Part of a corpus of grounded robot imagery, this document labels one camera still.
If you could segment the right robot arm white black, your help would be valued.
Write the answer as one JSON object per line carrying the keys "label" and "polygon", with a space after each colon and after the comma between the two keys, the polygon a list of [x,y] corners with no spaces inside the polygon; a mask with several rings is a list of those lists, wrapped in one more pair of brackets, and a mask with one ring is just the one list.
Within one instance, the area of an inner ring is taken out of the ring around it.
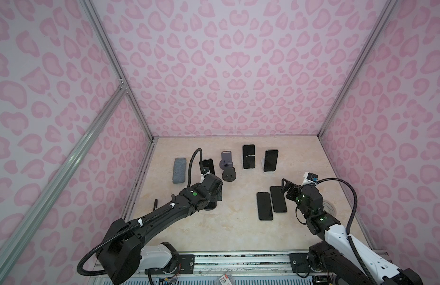
{"label": "right robot arm white black", "polygon": [[296,203],[305,218],[304,224],[321,241],[309,248],[307,262],[313,271],[329,271],[349,285],[421,285],[421,277],[412,269],[401,269],[383,259],[351,232],[358,208],[358,196],[351,184],[343,179],[334,181],[352,192],[353,206],[346,225],[329,214],[323,205],[318,185],[330,181],[308,172],[301,185],[281,180],[281,192]]}

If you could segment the grey edged phone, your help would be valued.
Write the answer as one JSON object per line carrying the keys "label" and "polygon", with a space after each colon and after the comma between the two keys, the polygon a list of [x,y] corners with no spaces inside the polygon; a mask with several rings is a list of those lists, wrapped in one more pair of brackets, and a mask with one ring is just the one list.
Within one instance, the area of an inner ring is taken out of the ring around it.
{"label": "grey edged phone", "polygon": [[287,213],[286,200],[280,186],[270,187],[272,208],[275,213]]}

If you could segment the blue edged phone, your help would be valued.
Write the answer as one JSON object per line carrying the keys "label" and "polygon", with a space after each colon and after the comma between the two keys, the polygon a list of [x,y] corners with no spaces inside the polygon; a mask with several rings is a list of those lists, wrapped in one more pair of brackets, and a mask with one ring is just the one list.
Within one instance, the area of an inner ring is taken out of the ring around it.
{"label": "blue edged phone", "polygon": [[272,221],[273,210],[271,203],[271,195],[268,192],[258,192],[257,198],[257,211],[260,221]]}

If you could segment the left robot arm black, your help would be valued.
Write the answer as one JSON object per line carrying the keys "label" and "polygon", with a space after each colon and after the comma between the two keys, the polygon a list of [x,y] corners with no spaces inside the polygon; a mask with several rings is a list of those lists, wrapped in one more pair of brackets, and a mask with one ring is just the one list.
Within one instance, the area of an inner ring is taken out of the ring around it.
{"label": "left robot arm black", "polygon": [[172,224],[220,201],[222,186],[220,178],[207,174],[155,211],[129,222],[122,218],[113,222],[95,252],[102,266],[99,275],[107,275],[113,284],[120,285],[141,270],[174,274],[178,269],[176,249],[169,242],[157,246],[149,242]]}

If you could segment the phone green edge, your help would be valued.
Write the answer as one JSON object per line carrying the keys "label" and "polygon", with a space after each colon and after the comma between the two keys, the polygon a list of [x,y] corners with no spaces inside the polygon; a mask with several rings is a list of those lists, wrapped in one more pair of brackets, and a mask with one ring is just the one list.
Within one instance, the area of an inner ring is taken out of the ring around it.
{"label": "phone green edge", "polygon": [[204,208],[205,211],[211,211],[214,210],[217,207],[218,202],[209,202],[206,207]]}

